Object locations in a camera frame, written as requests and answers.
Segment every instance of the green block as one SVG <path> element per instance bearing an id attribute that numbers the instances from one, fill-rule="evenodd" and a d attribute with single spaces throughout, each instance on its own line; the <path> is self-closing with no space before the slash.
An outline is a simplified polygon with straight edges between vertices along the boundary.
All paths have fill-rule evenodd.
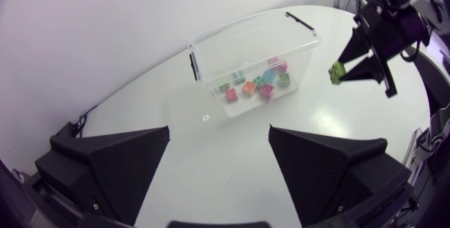
<path id="1" fill-rule="evenodd" d="M 219 86 L 219 90 L 221 92 L 224 92 L 225 90 L 228 90 L 228 89 L 230 89 L 230 83 L 225 83 L 225 84 Z"/>
<path id="2" fill-rule="evenodd" d="M 245 76 L 240 70 L 233 73 L 233 79 L 235 79 L 234 84 L 242 84 L 245 82 Z"/>
<path id="3" fill-rule="evenodd" d="M 340 78 L 347 74 L 345 72 L 344 64 L 340 62 L 336 62 L 331 66 L 330 70 L 328 70 L 330 74 L 330 80 L 333 84 L 340 84 Z"/>
<path id="4" fill-rule="evenodd" d="M 259 88 L 262 87 L 262 85 L 264 84 L 264 79 L 260 76 L 256 77 L 253 81 L 253 84 L 256 84 L 256 89 L 259 90 Z"/>
<path id="5" fill-rule="evenodd" d="M 289 73 L 280 73 L 280 79 L 278 80 L 278 83 L 280 84 L 280 87 L 289 87 Z"/>

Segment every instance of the toy block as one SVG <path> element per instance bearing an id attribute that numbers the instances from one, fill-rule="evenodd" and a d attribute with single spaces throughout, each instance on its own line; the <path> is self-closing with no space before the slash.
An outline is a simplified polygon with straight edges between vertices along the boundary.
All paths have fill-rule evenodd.
<path id="1" fill-rule="evenodd" d="M 288 63 L 286 62 L 282 62 L 279 66 L 278 66 L 278 72 L 281 73 L 285 73 L 288 71 Z"/>
<path id="2" fill-rule="evenodd" d="M 275 78 L 275 72 L 273 70 L 266 70 L 262 75 L 264 82 L 272 84 Z"/>
<path id="3" fill-rule="evenodd" d="M 261 95 L 262 98 L 270 99 L 272 96 L 272 91 L 274 90 L 274 86 L 270 84 L 263 84 L 261 89 L 259 90 L 259 95 Z"/>
<path id="4" fill-rule="evenodd" d="M 238 101 L 238 94 L 236 93 L 236 90 L 234 88 L 227 89 L 224 91 L 224 93 L 227 103 Z"/>
<path id="5" fill-rule="evenodd" d="M 235 79 L 234 84 L 242 84 L 245 82 L 245 76 L 240 70 L 233 73 L 233 79 Z"/>
<path id="6" fill-rule="evenodd" d="M 273 57 L 273 58 L 270 58 L 269 60 L 267 60 L 267 63 L 269 65 L 271 65 L 273 63 L 276 63 L 276 62 L 278 62 L 278 58 L 277 57 Z"/>
<path id="7" fill-rule="evenodd" d="M 330 74 L 330 80 L 333 84 L 340 84 L 340 78 L 346 74 L 344 64 L 340 62 L 336 62 L 331 66 L 330 70 L 328 70 Z"/>
<path id="8" fill-rule="evenodd" d="M 259 90 L 264 84 L 264 79 L 258 76 L 252 82 L 256 84 L 256 89 Z"/>
<path id="9" fill-rule="evenodd" d="M 247 96 L 252 96 L 256 91 L 256 84 L 247 81 L 242 87 L 242 92 Z"/>
<path id="10" fill-rule="evenodd" d="M 289 87 L 289 73 L 280 73 L 280 79 L 278 80 L 278 83 L 280 84 L 280 87 Z"/>
<path id="11" fill-rule="evenodd" d="M 224 92 L 227 89 L 230 89 L 230 83 L 225 83 L 225 84 L 219 86 L 219 90 L 221 92 Z"/>

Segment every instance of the clear plastic container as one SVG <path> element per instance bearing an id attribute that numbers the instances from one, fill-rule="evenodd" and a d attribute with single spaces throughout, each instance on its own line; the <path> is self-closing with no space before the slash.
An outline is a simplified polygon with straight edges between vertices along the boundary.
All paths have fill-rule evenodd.
<path id="1" fill-rule="evenodd" d="M 273 10 L 198 34 L 189 49 L 197 81 L 231 118 L 297 90 L 319 42 L 315 31 Z"/>

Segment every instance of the round white table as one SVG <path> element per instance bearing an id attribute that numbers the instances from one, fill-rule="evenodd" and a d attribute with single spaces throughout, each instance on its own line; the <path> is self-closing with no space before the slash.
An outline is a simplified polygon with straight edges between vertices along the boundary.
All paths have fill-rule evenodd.
<path id="1" fill-rule="evenodd" d="M 91 112 L 84 137 L 169 125 L 171 140 L 137 227 L 165 227 L 171 220 L 264 220 L 272 227 L 299 227 L 269 145 L 269 124 L 351 139 L 383 137 L 388 141 L 387 153 L 399 162 L 413 131 L 428 127 L 422 79 L 414 64 L 398 56 L 389 62 L 398 91 L 391 99 L 384 84 L 375 81 L 330 83 L 328 69 L 355 26 L 351 13 L 322 6 L 283 10 L 309 23 L 322 38 L 299 90 L 292 94 L 227 119 L 210 91 L 195 82 L 185 50 Z M 210 119 L 204 121 L 204 115 Z"/>

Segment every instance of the red block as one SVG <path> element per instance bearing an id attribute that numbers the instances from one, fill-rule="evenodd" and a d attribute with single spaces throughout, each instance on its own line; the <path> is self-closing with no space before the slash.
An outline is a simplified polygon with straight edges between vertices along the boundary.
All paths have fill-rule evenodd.
<path id="1" fill-rule="evenodd" d="M 272 92 L 274 90 L 274 86 L 270 84 L 263 84 L 261 89 L 259 89 L 259 95 L 261 95 L 262 98 L 270 99 L 272 96 Z"/>
<path id="2" fill-rule="evenodd" d="M 256 90 L 256 84 L 251 83 L 250 81 L 247 81 L 242 86 L 242 92 L 247 96 L 252 96 L 255 93 L 255 90 Z"/>
<path id="3" fill-rule="evenodd" d="M 236 93 L 236 90 L 234 88 L 227 89 L 224 91 L 224 93 L 227 103 L 238 101 L 238 94 Z"/>
<path id="4" fill-rule="evenodd" d="M 285 73 L 288 71 L 288 63 L 286 62 L 282 62 L 279 66 L 278 66 L 278 72 L 281 73 Z"/>

